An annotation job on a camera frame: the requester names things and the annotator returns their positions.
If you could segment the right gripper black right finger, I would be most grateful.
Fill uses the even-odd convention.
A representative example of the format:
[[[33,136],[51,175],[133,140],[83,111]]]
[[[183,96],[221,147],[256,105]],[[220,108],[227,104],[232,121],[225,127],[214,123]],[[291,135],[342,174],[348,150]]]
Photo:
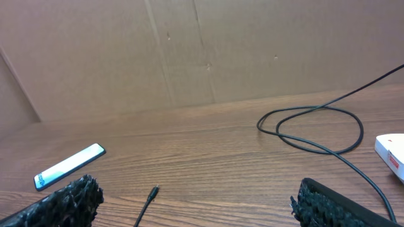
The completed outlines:
[[[401,227],[311,178],[301,181],[297,198],[290,200],[303,227]]]

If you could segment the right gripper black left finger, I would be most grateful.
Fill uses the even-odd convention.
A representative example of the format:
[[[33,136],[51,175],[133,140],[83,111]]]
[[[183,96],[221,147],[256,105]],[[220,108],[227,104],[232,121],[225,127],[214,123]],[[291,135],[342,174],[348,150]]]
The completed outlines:
[[[69,185],[1,220],[8,227],[91,227],[104,202],[95,178],[83,175]]]

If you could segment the smartphone with blue screen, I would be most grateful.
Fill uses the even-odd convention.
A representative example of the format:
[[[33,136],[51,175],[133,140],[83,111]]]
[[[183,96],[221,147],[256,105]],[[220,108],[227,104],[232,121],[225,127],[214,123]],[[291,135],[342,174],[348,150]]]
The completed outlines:
[[[42,191],[52,184],[75,172],[77,169],[89,164],[93,160],[101,157],[106,150],[98,143],[81,150],[80,152],[66,158],[54,166],[40,172],[33,178],[37,191]]]

